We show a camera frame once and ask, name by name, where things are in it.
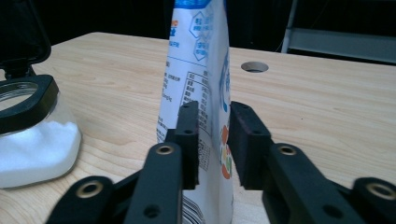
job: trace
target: screw hole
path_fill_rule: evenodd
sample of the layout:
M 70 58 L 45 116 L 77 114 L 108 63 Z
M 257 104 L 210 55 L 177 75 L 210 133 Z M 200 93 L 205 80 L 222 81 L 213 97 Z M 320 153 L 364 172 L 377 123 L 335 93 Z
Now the screw hole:
M 335 218 L 342 218 L 344 216 L 343 212 L 340 209 L 336 208 L 335 206 L 326 204 L 323 206 L 323 211 L 330 217 Z
M 91 198 L 99 194 L 103 189 L 103 184 L 97 180 L 90 181 L 81 185 L 76 194 L 79 198 Z
M 369 190 L 375 196 L 385 199 L 385 200 L 396 200 L 396 191 L 389 188 L 388 186 L 370 183 L 366 186 L 367 190 Z
M 292 147 L 280 147 L 279 151 L 286 156 L 294 156 L 295 154 L 297 154 L 297 151 Z
M 148 218 L 155 218 L 161 213 L 160 207 L 156 204 L 149 205 L 145 208 L 144 214 Z
M 174 151 L 172 147 L 159 147 L 157 148 L 157 153 L 160 155 L 171 154 Z

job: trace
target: round hole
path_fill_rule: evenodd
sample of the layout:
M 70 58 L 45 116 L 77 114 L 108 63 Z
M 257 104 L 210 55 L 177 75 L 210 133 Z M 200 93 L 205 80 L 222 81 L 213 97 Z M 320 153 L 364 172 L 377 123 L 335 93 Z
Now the round hole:
M 375 196 L 385 199 L 385 200 L 396 200 L 396 192 L 389 188 L 388 186 L 371 183 L 366 186 L 366 188 Z
M 93 180 L 81 185 L 76 194 L 79 198 L 91 198 L 100 193 L 102 189 L 103 184 L 97 180 Z
M 342 218 L 344 216 L 340 209 L 328 204 L 323 206 L 323 211 L 330 217 Z
M 144 214 L 148 218 L 155 218 L 161 213 L 160 207 L 158 205 L 152 204 L 145 208 Z
M 296 150 L 292 147 L 280 147 L 279 151 L 286 156 L 294 156 L 297 154 Z
M 157 148 L 157 153 L 160 155 L 168 155 L 174 151 L 172 147 L 159 147 Z
M 32 96 L 38 86 L 31 82 L 16 82 L 0 87 L 0 111 L 18 105 Z
M 249 73 L 261 73 L 268 70 L 268 65 L 259 62 L 242 63 L 241 68 Z

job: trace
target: orange logo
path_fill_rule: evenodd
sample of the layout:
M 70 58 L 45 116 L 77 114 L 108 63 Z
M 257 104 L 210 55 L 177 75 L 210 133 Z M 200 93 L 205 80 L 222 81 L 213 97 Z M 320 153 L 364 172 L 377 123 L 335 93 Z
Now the orange logo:
M 172 21 L 171 26 L 177 26 L 178 25 L 178 21 Z
M 231 156 L 231 150 L 227 145 L 228 140 L 228 129 L 227 126 L 223 126 L 221 130 L 221 172 L 226 179 L 230 179 L 232 176 L 232 163 L 233 159 Z

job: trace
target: wooden tabletop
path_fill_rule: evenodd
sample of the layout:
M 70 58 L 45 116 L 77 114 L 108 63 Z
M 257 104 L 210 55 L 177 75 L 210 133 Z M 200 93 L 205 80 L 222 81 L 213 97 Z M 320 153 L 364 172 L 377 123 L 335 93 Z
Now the wooden tabletop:
M 76 181 L 114 182 L 139 170 L 156 144 L 168 42 L 94 33 L 52 47 L 50 74 L 83 133 L 71 173 L 0 189 L 1 223 L 43 223 Z M 249 73 L 246 62 L 266 63 Z M 327 178 L 351 187 L 375 176 L 396 184 L 396 67 L 231 49 L 231 97 L 253 107 L 275 142 L 302 149 Z M 233 176 L 233 223 L 267 223 L 258 191 Z

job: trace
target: open container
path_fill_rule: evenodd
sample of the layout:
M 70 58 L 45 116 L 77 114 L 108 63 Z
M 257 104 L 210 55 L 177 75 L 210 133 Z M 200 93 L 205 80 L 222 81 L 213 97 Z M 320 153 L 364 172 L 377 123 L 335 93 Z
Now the open container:
M 49 56 L 33 1 L 0 1 L 0 188 L 58 177 L 76 161 L 76 120 L 54 78 L 32 68 Z

